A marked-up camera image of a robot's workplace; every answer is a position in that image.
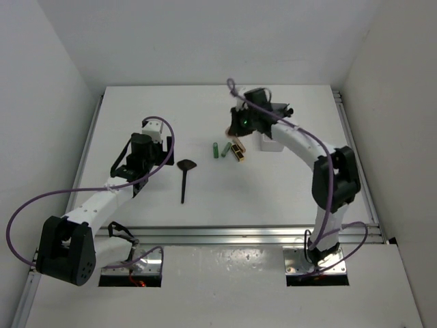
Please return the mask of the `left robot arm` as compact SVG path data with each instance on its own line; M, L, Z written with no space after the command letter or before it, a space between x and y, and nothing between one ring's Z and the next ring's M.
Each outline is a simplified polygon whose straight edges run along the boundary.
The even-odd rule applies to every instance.
M160 132L133 133L102 190L63 217L51 216L44 222L37 272L82 286L96 269L134 264L139 240L127 228L111 222L106 239L97 241L96 234L118 208L141 192L153 167L174 164L174 155L163 142Z

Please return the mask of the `black gold lipstick tube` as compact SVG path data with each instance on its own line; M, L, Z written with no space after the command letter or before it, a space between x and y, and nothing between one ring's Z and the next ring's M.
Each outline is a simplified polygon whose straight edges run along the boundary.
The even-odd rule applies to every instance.
M232 144L231 151L238 162L242 162L244 160L244 155L238 145Z

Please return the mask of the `light green lip balm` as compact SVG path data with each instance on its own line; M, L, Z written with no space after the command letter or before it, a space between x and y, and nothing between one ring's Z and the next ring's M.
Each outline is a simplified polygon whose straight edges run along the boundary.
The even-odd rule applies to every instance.
M230 151L231 146L232 146L232 143L231 143L231 142L227 142L227 143L226 143L225 147L223 148L223 151L221 152L221 156L222 156L223 158L225 158L225 157L227 156L227 153Z

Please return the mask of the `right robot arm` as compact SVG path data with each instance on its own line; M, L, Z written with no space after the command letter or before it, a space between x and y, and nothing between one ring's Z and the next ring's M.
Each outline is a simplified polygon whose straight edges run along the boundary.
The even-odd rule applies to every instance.
M271 93L260 87L241 94L230 110L230 137L254 132L291 150L312 171L311 194L317 205L315 226L306 241L307 260L314 265L339 248L339 230L348 206L361 191L356 156L349 146L335 147L292 120L293 109L275 103Z

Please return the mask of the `dark green lip balm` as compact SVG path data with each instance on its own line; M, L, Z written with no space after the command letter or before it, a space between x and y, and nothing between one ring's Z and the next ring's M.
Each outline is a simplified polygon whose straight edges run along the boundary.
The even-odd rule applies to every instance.
M213 143L213 155L215 159L219 158L219 146L216 142Z

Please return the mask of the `rose gold lipstick tube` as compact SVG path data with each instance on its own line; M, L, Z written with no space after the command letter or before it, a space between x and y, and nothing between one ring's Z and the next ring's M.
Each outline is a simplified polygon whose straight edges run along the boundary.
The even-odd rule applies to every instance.
M242 153L246 152L246 148L244 147L243 143L240 141L239 138L233 137L232 140L239 147L239 149Z

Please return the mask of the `black fan makeup brush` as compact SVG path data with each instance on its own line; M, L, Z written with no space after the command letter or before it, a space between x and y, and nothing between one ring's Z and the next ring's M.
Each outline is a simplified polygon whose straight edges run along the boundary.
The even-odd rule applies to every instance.
M190 159L183 159L177 162L178 168L182 171L182 191L181 191L181 203L185 203L186 194L186 179L188 171L196 168L197 164Z

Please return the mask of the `beige makeup sponge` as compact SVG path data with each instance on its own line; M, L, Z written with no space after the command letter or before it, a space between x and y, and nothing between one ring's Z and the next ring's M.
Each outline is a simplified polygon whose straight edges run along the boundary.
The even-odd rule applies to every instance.
M238 129L232 126L229 126L225 130L225 135L230 139L235 139L238 137Z

